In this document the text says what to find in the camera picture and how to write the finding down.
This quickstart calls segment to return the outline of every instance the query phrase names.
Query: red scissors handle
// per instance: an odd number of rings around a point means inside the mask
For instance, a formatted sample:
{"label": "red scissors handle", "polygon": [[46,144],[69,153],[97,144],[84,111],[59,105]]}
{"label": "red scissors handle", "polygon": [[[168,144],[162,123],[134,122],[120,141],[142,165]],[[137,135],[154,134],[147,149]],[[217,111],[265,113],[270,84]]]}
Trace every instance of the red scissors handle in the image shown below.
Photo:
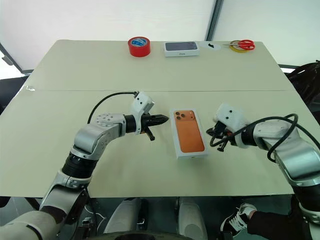
{"label": "red scissors handle", "polygon": [[249,39],[241,40],[237,44],[244,50],[253,50],[256,47],[254,41],[251,41]]}

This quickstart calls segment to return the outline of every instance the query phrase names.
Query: black chair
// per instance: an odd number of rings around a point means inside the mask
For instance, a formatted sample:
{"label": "black chair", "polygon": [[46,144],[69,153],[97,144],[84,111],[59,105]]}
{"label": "black chair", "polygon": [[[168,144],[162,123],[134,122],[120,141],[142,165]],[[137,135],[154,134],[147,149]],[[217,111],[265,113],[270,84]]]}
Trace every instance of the black chair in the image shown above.
{"label": "black chair", "polygon": [[0,80],[0,114],[17,94],[29,76]]}

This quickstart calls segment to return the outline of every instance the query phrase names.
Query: orange iphone box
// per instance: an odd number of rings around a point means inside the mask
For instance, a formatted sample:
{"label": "orange iphone box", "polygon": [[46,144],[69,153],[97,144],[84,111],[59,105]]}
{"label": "orange iphone box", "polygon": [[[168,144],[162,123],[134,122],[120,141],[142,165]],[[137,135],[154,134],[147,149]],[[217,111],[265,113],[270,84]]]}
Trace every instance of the orange iphone box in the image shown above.
{"label": "orange iphone box", "polygon": [[170,111],[173,142],[177,159],[201,158],[208,155],[199,117],[195,109]]}

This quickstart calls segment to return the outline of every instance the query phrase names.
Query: yellow tape roll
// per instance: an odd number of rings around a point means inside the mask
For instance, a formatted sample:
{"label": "yellow tape roll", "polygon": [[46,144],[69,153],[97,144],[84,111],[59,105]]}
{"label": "yellow tape roll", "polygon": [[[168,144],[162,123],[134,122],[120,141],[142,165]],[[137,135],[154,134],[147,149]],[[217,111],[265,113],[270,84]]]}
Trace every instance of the yellow tape roll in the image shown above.
{"label": "yellow tape roll", "polygon": [[[240,42],[240,40],[234,40],[234,41],[231,41],[230,44],[237,44],[238,42]],[[229,46],[229,48],[232,50],[232,51],[235,51],[237,53],[246,53],[248,52],[249,50],[244,50],[242,49],[241,47],[239,46]]]}

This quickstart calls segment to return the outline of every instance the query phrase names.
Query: sneaker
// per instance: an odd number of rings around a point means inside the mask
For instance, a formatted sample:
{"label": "sneaker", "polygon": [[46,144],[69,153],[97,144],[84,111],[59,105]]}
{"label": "sneaker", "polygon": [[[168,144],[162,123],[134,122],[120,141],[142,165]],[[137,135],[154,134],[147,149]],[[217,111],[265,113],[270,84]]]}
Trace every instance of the sneaker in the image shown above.
{"label": "sneaker", "polygon": [[249,214],[257,210],[255,206],[249,203],[243,203],[237,208],[238,211],[228,216],[221,224],[220,231],[232,232],[232,236],[238,235],[243,229],[247,228]]}

